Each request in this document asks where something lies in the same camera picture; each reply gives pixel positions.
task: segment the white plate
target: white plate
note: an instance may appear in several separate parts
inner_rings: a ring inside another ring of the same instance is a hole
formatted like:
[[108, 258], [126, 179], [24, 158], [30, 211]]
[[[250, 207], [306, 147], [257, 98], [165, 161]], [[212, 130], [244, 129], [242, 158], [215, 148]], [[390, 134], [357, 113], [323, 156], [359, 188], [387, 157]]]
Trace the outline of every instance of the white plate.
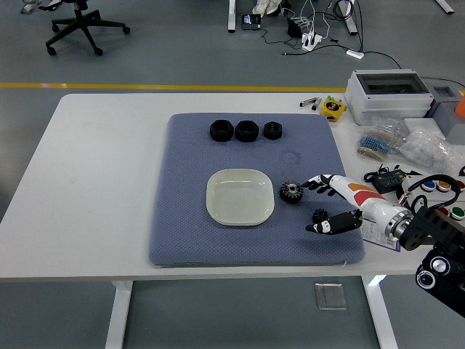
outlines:
[[206, 185], [206, 209], [224, 225], [258, 225], [275, 208], [268, 176], [255, 169], [223, 169]]

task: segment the blue mat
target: blue mat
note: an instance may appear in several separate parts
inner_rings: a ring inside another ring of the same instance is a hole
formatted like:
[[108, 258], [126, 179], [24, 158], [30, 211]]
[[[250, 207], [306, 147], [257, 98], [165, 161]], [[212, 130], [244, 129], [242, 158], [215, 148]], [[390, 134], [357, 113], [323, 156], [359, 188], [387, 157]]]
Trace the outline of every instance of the blue mat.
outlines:
[[[227, 119], [255, 121], [253, 143], [235, 137], [214, 142], [211, 123]], [[262, 134], [268, 121], [283, 125], [279, 140]], [[279, 198], [280, 186], [319, 174], [344, 175], [336, 143], [323, 116], [297, 114], [192, 113], [171, 117], [153, 210], [149, 258], [155, 265], [354, 263], [365, 251], [359, 230], [338, 236], [309, 233], [316, 209], [330, 216], [354, 209], [339, 196], [306, 190], [298, 204]], [[206, 185], [222, 169], [257, 169], [272, 181], [275, 209], [260, 225], [233, 227], [217, 223], [206, 209]]]

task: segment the white plug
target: white plug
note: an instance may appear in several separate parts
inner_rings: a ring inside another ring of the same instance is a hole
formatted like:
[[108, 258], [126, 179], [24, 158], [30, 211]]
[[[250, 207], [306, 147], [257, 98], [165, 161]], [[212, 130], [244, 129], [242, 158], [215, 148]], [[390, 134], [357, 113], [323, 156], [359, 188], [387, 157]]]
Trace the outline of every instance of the white plug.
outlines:
[[322, 38], [320, 34], [316, 33], [302, 34], [302, 49], [312, 51], [321, 42]]
[[357, 51], [354, 51], [353, 49], [348, 49], [348, 50], [346, 51], [346, 53], [347, 53], [349, 56], [358, 58], [359, 60], [361, 60], [361, 59], [363, 58], [363, 56], [365, 55], [363, 52], [357, 52]]

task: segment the hex nut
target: hex nut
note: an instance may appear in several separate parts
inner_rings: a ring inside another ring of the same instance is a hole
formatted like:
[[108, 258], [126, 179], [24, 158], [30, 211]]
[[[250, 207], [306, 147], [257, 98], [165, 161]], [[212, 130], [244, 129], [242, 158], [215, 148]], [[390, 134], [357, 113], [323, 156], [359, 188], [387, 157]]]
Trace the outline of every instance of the hex nut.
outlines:
[[210, 125], [210, 135], [217, 142], [227, 142], [233, 138], [234, 127], [228, 120], [216, 120]]
[[259, 136], [259, 127], [250, 120], [242, 120], [235, 127], [235, 136], [244, 143], [250, 143]]
[[267, 122], [264, 125], [263, 135], [269, 140], [278, 140], [283, 135], [283, 126], [275, 121]]

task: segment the black gear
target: black gear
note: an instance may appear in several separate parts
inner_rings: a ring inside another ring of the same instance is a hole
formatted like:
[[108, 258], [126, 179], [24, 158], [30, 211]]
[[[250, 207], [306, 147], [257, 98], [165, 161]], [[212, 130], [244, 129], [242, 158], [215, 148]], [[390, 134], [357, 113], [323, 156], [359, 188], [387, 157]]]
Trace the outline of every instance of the black gear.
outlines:
[[293, 180], [285, 182], [279, 190], [279, 197], [288, 204], [296, 204], [302, 199], [303, 195], [303, 187]]
[[315, 212], [313, 212], [312, 216], [312, 221], [313, 224], [318, 224], [321, 222], [324, 222], [325, 220], [328, 220], [328, 213], [324, 209], [316, 209]]

